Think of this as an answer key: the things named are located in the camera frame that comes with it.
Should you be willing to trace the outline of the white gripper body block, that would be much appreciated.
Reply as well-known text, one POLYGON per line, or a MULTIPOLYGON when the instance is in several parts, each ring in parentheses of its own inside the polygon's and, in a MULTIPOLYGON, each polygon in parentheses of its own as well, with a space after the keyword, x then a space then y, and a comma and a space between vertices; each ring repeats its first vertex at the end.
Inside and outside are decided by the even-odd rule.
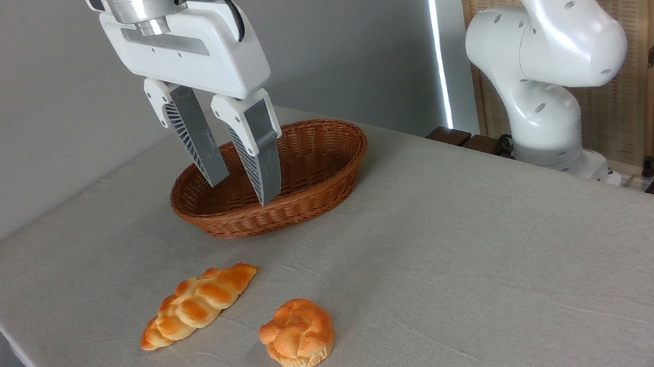
POLYGON ((252 95, 270 77, 262 45, 249 20, 238 40, 236 20, 220 0, 190 1, 166 16, 170 30, 141 35, 109 13, 100 21, 113 49, 132 73, 241 99, 252 95))

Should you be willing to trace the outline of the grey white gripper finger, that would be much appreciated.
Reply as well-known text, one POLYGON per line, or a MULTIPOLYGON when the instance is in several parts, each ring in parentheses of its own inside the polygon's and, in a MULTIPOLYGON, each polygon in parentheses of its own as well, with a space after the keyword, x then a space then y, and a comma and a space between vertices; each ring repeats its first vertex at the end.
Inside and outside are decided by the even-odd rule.
POLYGON ((176 132, 207 183, 219 185, 229 176, 229 169, 193 89, 149 78, 143 86, 162 126, 176 132))
POLYGON ((281 192, 277 139, 282 135, 268 92, 258 89, 245 99, 214 95, 211 109, 229 130, 235 150, 261 205, 281 192))

